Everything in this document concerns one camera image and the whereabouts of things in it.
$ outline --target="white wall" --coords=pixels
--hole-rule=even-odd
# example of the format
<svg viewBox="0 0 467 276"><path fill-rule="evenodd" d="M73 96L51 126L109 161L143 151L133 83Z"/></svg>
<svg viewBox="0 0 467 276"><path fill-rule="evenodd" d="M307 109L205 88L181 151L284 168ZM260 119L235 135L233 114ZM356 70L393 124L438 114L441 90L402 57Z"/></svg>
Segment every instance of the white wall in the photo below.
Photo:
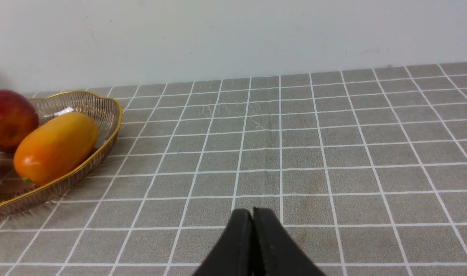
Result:
<svg viewBox="0 0 467 276"><path fill-rule="evenodd" d="M467 0L0 0L0 87L467 61Z"/></svg>

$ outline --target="wire basket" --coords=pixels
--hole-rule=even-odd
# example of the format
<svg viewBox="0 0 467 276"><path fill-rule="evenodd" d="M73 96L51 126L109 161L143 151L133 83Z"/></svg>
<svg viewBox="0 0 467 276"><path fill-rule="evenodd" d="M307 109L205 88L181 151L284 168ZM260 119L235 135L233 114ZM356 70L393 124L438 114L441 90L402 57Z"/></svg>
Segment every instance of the wire basket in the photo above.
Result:
<svg viewBox="0 0 467 276"><path fill-rule="evenodd" d="M118 101L101 98L87 91L62 92L49 98L30 99L39 115L39 125L65 112L80 112L91 117L98 127L95 148L80 166L42 187L24 183L13 168L13 156L0 152L0 217L39 206L84 179L109 155L121 126L122 107Z"/></svg>

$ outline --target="red apple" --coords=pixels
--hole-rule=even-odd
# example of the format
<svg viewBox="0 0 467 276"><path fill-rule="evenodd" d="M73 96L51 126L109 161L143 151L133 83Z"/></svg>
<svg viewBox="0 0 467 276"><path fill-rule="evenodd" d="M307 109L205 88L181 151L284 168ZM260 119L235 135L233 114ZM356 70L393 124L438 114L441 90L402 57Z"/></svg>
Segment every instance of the red apple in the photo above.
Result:
<svg viewBox="0 0 467 276"><path fill-rule="evenodd" d="M0 90L0 151L15 152L20 142L38 126L37 112L24 96Z"/></svg>

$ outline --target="yellow fruit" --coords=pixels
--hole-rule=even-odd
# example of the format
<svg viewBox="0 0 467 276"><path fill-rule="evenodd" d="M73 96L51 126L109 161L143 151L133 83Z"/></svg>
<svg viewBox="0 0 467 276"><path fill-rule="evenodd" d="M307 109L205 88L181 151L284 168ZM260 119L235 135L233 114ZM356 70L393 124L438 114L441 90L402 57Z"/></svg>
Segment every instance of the yellow fruit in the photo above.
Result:
<svg viewBox="0 0 467 276"><path fill-rule="evenodd" d="M19 145L13 165L19 177L43 186L78 167L97 141L97 125L85 114L60 115L29 134Z"/></svg>

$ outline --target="gold basket rim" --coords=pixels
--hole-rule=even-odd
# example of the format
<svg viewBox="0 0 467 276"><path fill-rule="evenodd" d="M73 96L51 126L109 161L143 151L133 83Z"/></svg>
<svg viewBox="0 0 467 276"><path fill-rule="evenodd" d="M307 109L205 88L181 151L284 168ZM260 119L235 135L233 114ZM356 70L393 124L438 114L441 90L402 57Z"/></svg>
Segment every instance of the gold basket rim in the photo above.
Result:
<svg viewBox="0 0 467 276"><path fill-rule="evenodd" d="M46 98L32 98L30 100L44 100L44 99L49 99L49 98L53 98L53 97L56 97L56 96L59 96L59 95L63 95L63 94L70 94L70 93L75 93L75 92L82 92L82 93L86 93L86 94L90 94L92 96L95 96L96 98L98 99L108 99L108 100L111 100L113 102L115 102L117 104L117 107L119 108L119 119L117 120L117 126L116 126L116 129L114 130L114 132L112 133L112 135L109 137L109 139L106 140L106 142L100 146L92 155L90 155L83 163L81 163L78 167L76 167L74 170L70 171L69 173L59 177L58 179L56 180L53 180L49 183L47 183L46 185L43 185L41 187L38 187L37 189L35 190L32 190L30 192L26 192L25 194L21 194L17 197L14 197L13 199L9 199L9 200L6 200L4 202L1 202L0 203L0 207L1 206L4 206L4 205L7 205L7 204L10 204L14 201L17 201L19 199L23 199L24 197L26 196L30 196L31 194L35 194L36 192L40 192L44 189L47 189L48 187L51 187L52 185L54 185L55 183L58 183L59 181L65 179L66 177L78 172L81 168L83 168L88 162L90 162L97 154L99 154L104 148L105 146L107 146L116 136L117 136L117 133L119 132L119 129L121 128L121 121L122 121L122 106L121 106L121 103L115 99L112 99L112 98L107 98L107 97L101 97L93 92L90 92L90 91L84 91L84 90L69 90L69 91L65 91L65 92L60 92L60 93L56 93L54 95L51 95L49 97L46 97Z"/></svg>

